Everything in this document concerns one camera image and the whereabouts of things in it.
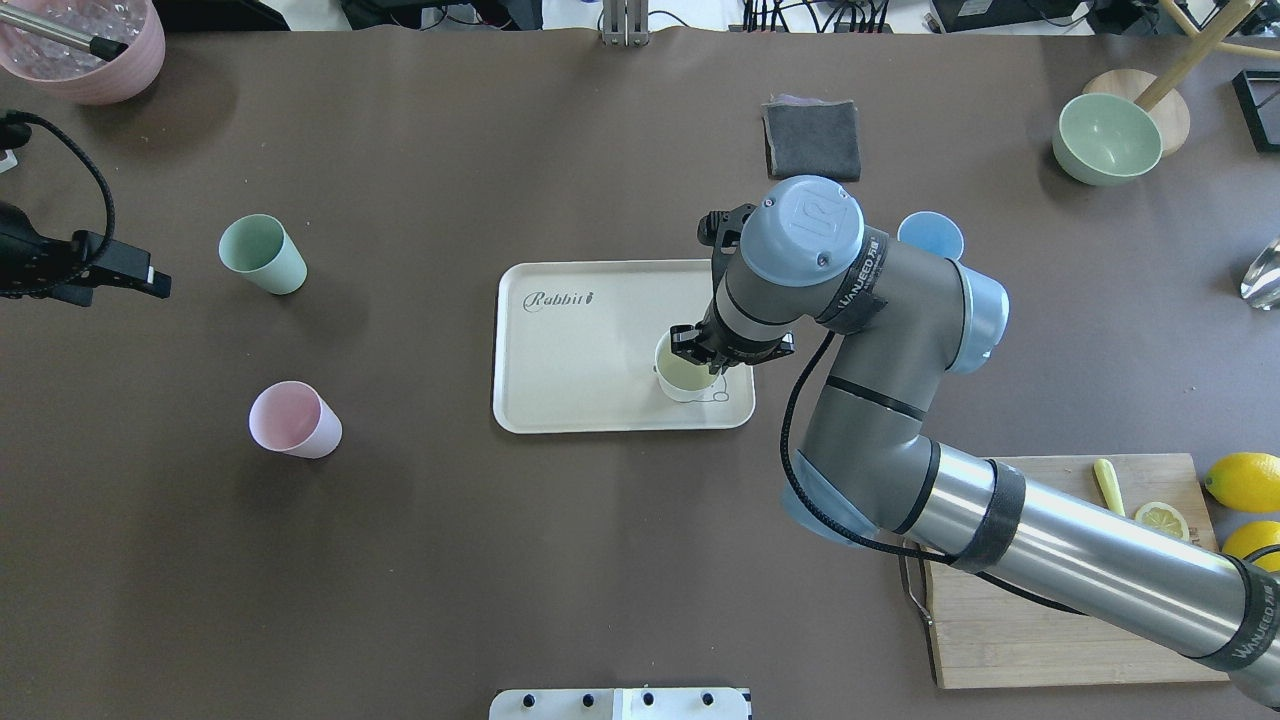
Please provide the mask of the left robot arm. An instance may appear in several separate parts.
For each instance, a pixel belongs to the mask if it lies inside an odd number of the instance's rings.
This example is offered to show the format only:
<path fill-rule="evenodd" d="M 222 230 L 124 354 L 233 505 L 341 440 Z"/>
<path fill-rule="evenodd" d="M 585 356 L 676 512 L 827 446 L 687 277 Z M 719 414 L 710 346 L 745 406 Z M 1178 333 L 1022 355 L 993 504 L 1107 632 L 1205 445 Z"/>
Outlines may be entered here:
<path fill-rule="evenodd" d="M 156 272 L 150 252 L 91 231 L 72 240 L 41 236 L 17 206 L 1 204 L 1 291 L 5 299 L 55 299 L 79 307 L 100 286 L 168 299 L 172 278 Z"/>

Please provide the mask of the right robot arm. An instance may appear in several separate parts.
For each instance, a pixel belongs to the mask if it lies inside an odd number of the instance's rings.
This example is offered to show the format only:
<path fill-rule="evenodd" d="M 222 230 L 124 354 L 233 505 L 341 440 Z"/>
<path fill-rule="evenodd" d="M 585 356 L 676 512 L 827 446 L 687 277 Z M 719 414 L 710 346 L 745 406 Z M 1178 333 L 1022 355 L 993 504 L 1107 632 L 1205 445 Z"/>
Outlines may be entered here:
<path fill-rule="evenodd" d="M 1277 579 L 1038 484 L 923 434 L 945 374 L 979 368 L 1009 296 L 959 251 L 870 228 L 840 183 L 780 182 L 758 205 L 712 211 L 713 296 L 675 325 L 676 356 L 721 374 L 794 351 L 805 316 L 838 341 L 804 437 L 780 437 L 783 505 L 831 541 L 938 562 L 1082 614 L 1229 675 L 1277 707 Z"/>

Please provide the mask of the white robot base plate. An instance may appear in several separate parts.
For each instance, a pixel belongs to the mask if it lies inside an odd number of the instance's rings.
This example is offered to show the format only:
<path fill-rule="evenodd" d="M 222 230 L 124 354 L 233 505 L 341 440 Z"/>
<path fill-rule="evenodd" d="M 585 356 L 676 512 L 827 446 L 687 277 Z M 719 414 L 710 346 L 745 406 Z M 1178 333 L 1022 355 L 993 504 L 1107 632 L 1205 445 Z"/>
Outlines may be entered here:
<path fill-rule="evenodd" d="M 508 689 L 489 719 L 751 719 L 750 691 L 733 687 Z"/>

